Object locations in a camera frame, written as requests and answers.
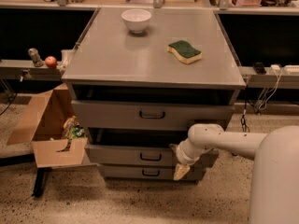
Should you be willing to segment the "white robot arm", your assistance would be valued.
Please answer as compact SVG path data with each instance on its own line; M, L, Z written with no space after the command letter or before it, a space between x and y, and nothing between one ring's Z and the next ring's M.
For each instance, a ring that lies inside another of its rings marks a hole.
M226 132L218 124L195 124L174 146L180 180L202 155L222 149L254 161L249 224L299 224L299 127L270 133Z

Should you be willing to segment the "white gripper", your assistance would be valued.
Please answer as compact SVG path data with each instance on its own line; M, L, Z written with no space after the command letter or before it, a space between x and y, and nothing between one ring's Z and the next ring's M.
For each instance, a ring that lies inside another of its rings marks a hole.
M179 181L189 171L190 166L195 164L200 156L206 153L203 147L195 146L189 139L181 141L177 144L170 144L169 147L176 151L178 164L176 165L173 179Z

